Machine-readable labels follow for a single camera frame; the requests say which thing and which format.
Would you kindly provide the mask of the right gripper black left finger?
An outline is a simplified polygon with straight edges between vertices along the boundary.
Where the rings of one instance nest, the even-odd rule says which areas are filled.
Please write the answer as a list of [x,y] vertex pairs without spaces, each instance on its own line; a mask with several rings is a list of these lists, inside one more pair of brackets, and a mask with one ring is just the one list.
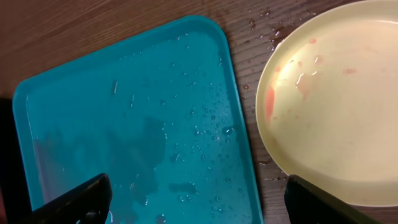
[[113,191],[109,176],[98,174],[58,198],[34,210],[19,223],[105,223]]

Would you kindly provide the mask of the yellow plate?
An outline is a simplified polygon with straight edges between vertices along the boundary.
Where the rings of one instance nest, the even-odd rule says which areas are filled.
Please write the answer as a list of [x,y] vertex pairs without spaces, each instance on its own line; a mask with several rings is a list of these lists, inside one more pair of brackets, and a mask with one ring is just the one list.
[[274,162],[340,200],[397,205],[397,2],[346,4],[266,64],[256,121]]

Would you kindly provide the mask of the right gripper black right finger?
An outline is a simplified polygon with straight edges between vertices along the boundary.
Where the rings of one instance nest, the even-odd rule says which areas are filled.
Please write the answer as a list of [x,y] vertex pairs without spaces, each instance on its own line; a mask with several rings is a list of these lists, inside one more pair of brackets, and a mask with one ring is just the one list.
[[297,175],[287,179],[284,202],[291,224],[379,223]]

